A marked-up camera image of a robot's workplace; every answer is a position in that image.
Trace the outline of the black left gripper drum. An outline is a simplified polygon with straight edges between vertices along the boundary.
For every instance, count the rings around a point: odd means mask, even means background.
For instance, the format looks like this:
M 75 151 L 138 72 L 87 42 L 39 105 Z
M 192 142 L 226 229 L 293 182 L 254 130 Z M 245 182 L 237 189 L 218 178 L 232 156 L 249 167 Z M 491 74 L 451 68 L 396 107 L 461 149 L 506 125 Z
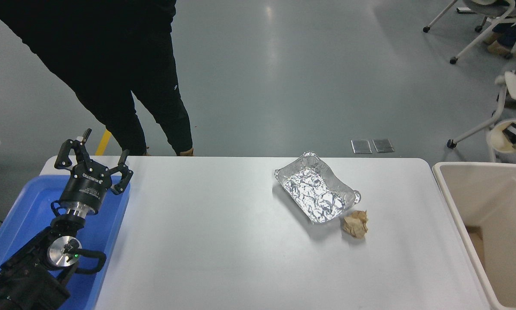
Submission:
M 71 176 L 59 198 L 60 208 L 74 210 L 81 207 L 87 214 L 98 214 L 112 178 L 108 167 L 96 161 L 90 167 L 84 163 L 75 165 Z

